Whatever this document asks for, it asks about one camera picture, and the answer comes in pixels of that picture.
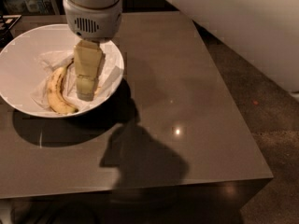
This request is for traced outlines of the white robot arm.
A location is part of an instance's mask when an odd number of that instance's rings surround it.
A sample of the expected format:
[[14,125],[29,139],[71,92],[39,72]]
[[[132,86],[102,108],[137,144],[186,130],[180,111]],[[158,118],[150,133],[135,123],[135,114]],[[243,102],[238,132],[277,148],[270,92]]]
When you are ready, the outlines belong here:
[[[112,38],[123,0],[63,0],[71,31]],[[299,0],[165,0],[299,99]]]

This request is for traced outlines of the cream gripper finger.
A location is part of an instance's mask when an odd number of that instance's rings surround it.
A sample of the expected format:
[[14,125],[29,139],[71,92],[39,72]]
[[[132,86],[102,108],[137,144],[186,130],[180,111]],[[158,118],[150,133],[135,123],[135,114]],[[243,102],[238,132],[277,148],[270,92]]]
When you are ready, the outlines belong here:
[[102,59],[103,51],[97,43],[80,40],[74,46],[76,88],[80,100],[93,100]]

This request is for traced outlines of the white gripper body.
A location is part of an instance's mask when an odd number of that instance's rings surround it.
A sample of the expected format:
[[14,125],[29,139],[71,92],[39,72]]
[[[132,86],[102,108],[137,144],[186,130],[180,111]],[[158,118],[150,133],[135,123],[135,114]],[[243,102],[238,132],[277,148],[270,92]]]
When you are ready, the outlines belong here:
[[63,0],[70,30],[81,39],[112,39],[121,24],[122,0]]

